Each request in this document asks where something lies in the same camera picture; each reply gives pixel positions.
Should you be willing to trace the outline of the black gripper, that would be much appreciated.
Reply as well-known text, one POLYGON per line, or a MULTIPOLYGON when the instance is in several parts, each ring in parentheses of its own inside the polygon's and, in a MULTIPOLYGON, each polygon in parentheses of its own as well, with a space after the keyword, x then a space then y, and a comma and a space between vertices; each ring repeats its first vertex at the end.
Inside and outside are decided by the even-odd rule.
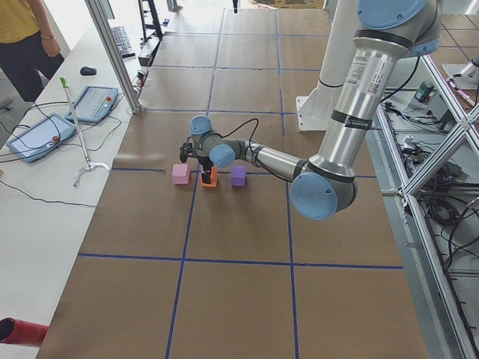
POLYGON ((201 181, 203 184, 210 183, 211 177, 216 177, 216 167, 213 167, 213 162, 208 156, 199 156, 198 163, 202 167, 201 181))

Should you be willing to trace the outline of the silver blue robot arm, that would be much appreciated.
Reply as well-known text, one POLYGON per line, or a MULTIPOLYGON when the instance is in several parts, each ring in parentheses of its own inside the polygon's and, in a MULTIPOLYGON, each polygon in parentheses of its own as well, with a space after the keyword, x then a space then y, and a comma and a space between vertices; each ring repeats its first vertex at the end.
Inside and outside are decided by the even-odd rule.
POLYGON ((396 63, 434 52, 439 44, 440 1, 340 1, 326 56, 309 99, 331 95, 329 121, 318 152, 308 159, 251 139, 229 139, 210 119, 191 119, 180 160, 195 158, 209 180, 213 168, 236 160, 291 182, 292 200, 304 217, 320 221, 356 198, 353 165, 396 63))

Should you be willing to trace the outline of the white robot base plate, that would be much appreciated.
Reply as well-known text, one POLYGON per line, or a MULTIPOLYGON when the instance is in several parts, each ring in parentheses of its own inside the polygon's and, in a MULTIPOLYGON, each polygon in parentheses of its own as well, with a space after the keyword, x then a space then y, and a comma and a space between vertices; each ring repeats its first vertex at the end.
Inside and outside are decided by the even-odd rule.
POLYGON ((324 107, 315 96, 298 96, 296 98, 296 114, 300 132, 326 131, 328 118, 324 107))

